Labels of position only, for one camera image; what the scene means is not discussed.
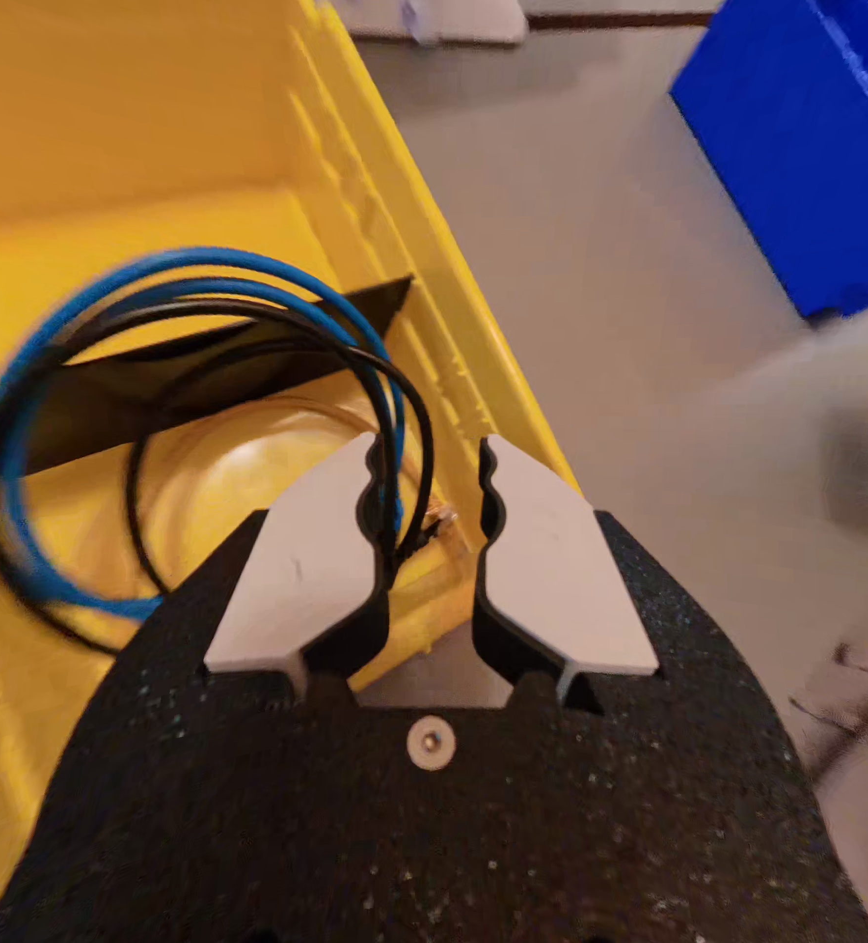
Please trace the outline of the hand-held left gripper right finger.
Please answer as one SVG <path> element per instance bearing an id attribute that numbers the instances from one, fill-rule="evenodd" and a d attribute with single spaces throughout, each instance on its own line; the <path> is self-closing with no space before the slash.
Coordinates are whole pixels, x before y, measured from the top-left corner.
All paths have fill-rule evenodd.
<path id="1" fill-rule="evenodd" d="M 658 656 L 593 507 L 500 435 L 479 445 L 472 639 L 512 687 L 538 673 L 558 703 L 591 706 L 591 676 L 654 677 Z"/>

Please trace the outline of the black plastic divider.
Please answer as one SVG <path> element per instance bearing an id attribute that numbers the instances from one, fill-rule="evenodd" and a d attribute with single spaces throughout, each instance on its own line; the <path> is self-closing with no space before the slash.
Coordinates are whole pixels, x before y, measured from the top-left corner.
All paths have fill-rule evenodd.
<path id="1" fill-rule="evenodd" d="M 380 334 L 409 279 L 304 302 L 266 284 L 190 277 L 38 330 L 0 378 L 2 457 L 35 473 L 133 444 L 337 371 L 370 401 L 398 393 Z"/>

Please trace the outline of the clear plastic coil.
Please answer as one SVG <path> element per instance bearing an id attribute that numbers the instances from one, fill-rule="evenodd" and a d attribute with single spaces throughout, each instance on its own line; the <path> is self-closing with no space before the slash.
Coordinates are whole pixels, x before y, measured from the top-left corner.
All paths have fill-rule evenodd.
<path id="1" fill-rule="evenodd" d="M 145 578 L 169 595 L 246 512 L 265 508 L 304 473 L 380 423 L 369 400 L 341 403 L 307 388 L 230 407 L 143 443 L 136 469 L 137 525 Z"/>

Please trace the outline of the large yellow plastic bin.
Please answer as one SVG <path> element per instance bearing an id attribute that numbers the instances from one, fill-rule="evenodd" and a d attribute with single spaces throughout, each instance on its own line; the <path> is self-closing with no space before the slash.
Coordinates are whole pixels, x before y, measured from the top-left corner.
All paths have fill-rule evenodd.
<path id="1" fill-rule="evenodd" d="M 386 346 L 431 411 L 434 489 L 457 520 L 398 576 L 362 689 L 470 616 L 482 437 L 578 489 L 392 114 L 328 3 L 0 2 L 0 374 L 78 289 L 196 245 L 342 293 L 413 276 Z M 47 552 L 114 597 L 145 588 L 121 524 L 125 452 L 26 483 Z M 0 584 L 0 895 L 110 666 Z"/>

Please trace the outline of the blue plastic bin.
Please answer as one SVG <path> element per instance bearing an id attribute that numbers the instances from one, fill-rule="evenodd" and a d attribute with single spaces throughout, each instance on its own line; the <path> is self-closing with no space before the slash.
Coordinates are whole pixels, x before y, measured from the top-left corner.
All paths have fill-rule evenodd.
<path id="1" fill-rule="evenodd" d="M 723 2 L 671 99 L 805 319 L 868 308 L 868 1 Z"/>

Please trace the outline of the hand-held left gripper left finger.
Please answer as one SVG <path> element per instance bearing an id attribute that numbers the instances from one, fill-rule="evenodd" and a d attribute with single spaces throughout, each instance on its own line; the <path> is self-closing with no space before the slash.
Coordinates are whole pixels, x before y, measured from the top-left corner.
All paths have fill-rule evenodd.
<path id="1" fill-rule="evenodd" d="M 362 433 L 271 503 L 204 656 L 209 673 L 275 671 L 303 697 L 311 676 L 348 679 L 382 651 L 388 596 L 368 512 L 379 449 Z"/>

